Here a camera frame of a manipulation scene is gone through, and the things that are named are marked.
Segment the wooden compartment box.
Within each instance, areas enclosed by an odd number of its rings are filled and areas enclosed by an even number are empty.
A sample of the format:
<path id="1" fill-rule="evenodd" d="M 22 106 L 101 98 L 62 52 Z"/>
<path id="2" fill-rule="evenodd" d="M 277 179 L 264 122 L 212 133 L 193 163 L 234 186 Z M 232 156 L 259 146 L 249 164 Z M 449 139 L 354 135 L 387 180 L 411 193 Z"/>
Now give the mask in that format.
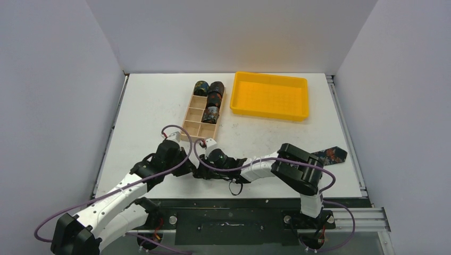
<path id="1" fill-rule="evenodd" d="M 183 120 L 182 127 L 193 140 L 215 139 L 223 104 L 226 102 L 226 88 L 222 82 L 196 83 Z"/>

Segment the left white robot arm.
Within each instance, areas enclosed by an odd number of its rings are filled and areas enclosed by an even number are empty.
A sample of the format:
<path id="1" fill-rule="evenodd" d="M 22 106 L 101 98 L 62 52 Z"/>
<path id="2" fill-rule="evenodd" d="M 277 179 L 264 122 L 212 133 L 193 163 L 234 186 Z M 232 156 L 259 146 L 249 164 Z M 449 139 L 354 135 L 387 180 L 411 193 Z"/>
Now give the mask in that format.
<path id="1" fill-rule="evenodd" d="M 74 215 L 62 215 L 51 242 L 53 254 L 99 254 L 126 232 L 158 223 L 158 207 L 144 195 L 163 182 L 167 171 L 185 175 L 194 169 L 180 138 L 163 140 L 155 153 L 136 163 L 110 192 Z"/>

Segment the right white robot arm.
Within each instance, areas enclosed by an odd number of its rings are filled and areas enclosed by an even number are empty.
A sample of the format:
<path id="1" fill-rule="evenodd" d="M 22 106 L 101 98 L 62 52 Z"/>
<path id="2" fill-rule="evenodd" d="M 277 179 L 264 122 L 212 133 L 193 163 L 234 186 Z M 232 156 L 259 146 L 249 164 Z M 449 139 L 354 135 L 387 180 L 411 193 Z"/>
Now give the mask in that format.
<path id="1" fill-rule="evenodd" d="M 206 175 L 207 179 L 218 177 L 244 185 L 263 178 L 279 178 L 299 193 L 302 224 L 313 228 L 321 222 L 323 200 L 319 183 L 324 164 L 316 155 L 284 143 L 266 156 L 235 159 L 212 139 L 205 142 L 205 154 L 194 153 L 201 176 Z"/>

